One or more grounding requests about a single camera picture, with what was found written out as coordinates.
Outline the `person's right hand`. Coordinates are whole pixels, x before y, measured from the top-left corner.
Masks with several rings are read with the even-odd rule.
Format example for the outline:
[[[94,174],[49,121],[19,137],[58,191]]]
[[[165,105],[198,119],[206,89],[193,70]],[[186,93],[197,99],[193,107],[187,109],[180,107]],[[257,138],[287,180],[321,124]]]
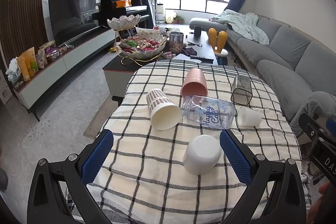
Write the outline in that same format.
[[[311,205],[311,207],[310,207],[310,209],[307,213],[307,220],[306,220],[307,224],[311,224],[315,221],[315,219],[316,219],[316,217],[319,213],[319,208],[321,206],[323,197],[326,194],[329,185],[330,185],[330,182],[326,182],[319,187],[318,192],[320,194],[320,197],[317,199],[317,201],[313,205]]]

